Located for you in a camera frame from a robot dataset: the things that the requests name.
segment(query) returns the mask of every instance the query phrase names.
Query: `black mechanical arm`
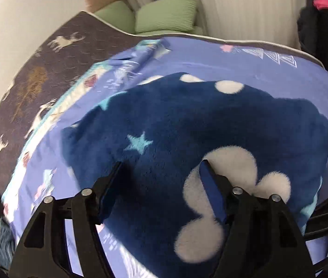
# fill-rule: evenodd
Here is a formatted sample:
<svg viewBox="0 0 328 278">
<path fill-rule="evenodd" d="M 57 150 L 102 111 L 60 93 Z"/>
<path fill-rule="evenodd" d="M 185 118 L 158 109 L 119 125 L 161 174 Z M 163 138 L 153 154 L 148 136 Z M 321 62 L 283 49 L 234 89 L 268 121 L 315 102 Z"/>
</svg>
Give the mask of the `black mechanical arm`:
<svg viewBox="0 0 328 278">
<path fill-rule="evenodd" d="M 66 246 L 65 219 L 73 220 L 76 249 L 85 278 L 114 278 L 95 225 L 111 212 L 119 193 L 124 164 L 117 162 L 107 177 L 73 198 L 46 197 L 29 221 L 17 246 L 10 278 L 77 278 Z M 200 175 L 213 178 L 222 194 L 227 214 L 222 223 L 228 236 L 213 278 L 314 278 L 328 258 L 313 265 L 306 240 L 328 234 L 328 199 L 318 205 L 302 236 L 293 215 L 279 195 L 268 199 L 232 187 L 217 175 L 209 162 L 200 164 Z"/>
</svg>

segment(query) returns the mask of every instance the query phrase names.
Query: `dark brown blanket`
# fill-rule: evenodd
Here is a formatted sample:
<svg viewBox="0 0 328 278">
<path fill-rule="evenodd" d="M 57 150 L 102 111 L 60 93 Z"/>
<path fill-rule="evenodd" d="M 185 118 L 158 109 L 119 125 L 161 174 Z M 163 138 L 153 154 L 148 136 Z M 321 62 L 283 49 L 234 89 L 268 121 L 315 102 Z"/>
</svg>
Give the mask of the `dark brown blanket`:
<svg viewBox="0 0 328 278">
<path fill-rule="evenodd" d="M 0 103 L 0 194 L 11 179 L 33 121 L 48 111 L 46 106 L 51 106 L 47 102 L 60 98 L 92 64 L 106 60 L 141 40 L 160 37 L 121 33 L 86 12 L 80 12 L 54 32 L 23 66 Z M 207 40 L 225 43 L 217 39 Z M 279 45 L 236 41 L 227 44 L 261 47 L 317 62 Z"/>
</svg>

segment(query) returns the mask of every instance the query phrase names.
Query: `white curtain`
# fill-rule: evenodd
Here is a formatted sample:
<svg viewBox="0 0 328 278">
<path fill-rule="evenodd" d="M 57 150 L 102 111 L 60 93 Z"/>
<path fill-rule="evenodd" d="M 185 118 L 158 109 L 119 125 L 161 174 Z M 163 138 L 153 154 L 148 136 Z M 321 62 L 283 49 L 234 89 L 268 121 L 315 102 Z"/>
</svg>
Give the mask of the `white curtain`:
<svg viewBox="0 0 328 278">
<path fill-rule="evenodd" d="M 298 46 L 296 20 L 305 0 L 202 0 L 202 3 L 210 36 Z"/>
</svg>

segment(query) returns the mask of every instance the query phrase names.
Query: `metal screw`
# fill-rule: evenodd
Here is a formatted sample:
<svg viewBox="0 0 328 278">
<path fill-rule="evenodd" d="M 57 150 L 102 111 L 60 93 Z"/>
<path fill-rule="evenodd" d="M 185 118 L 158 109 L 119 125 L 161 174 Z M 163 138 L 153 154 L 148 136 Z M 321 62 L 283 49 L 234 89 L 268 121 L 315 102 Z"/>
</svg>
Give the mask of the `metal screw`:
<svg viewBox="0 0 328 278">
<path fill-rule="evenodd" d="M 279 196 L 278 194 L 273 194 L 272 195 L 272 200 L 274 202 L 279 202 L 279 201 L 281 201 L 281 196 Z"/>
<path fill-rule="evenodd" d="M 243 190 L 242 190 L 240 187 L 234 187 L 234 188 L 232 189 L 232 192 L 233 192 L 233 194 L 235 194 L 235 195 L 240 195 L 240 194 L 243 193 Z"/>
<path fill-rule="evenodd" d="M 53 201 L 53 197 L 51 196 L 46 196 L 43 200 L 43 202 L 45 202 L 46 204 L 49 204 L 52 201 Z"/>
<path fill-rule="evenodd" d="M 89 196 L 92 194 L 92 189 L 86 188 L 82 190 L 82 196 Z"/>
</svg>

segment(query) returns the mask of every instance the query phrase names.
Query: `white dot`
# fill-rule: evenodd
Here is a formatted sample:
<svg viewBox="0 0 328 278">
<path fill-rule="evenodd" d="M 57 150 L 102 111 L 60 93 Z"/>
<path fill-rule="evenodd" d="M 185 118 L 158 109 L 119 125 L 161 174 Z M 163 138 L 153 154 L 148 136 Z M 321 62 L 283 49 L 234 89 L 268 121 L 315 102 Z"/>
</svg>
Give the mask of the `white dot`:
<svg viewBox="0 0 328 278">
<path fill-rule="evenodd" d="M 196 76 L 189 75 L 189 74 L 183 74 L 181 76 L 180 80 L 183 82 L 202 82 L 202 81 L 204 81 Z"/>
<path fill-rule="evenodd" d="M 155 75 L 155 76 L 151 76 L 148 79 L 145 79 L 144 81 L 141 81 L 138 85 L 143 85 L 143 84 L 148 84 L 149 82 L 152 82 L 156 79 L 162 78 L 163 75 Z"/>
<path fill-rule="evenodd" d="M 222 226 L 214 218 L 202 217 L 182 227 L 174 251 L 184 262 L 203 262 L 218 252 L 223 238 Z"/>
<path fill-rule="evenodd" d="M 290 198 L 291 187 L 287 175 L 281 172 L 266 174 L 255 186 L 253 195 L 259 198 L 269 198 L 272 194 L 278 194 L 286 203 Z"/>
<path fill-rule="evenodd" d="M 243 89 L 244 85 L 232 80 L 221 80 L 215 83 L 215 88 L 225 94 L 235 94 Z"/>
<path fill-rule="evenodd" d="M 249 194 L 257 182 L 257 163 L 254 156 L 239 146 L 220 147 L 204 156 L 216 174 L 225 176 L 232 186 L 238 186 Z"/>
<path fill-rule="evenodd" d="M 190 172 L 185 181 L 183 198 L 195 212 L 204 216 L 214 216 L 213 209 L 200 179 L 199 165 Z"/>
</svg>

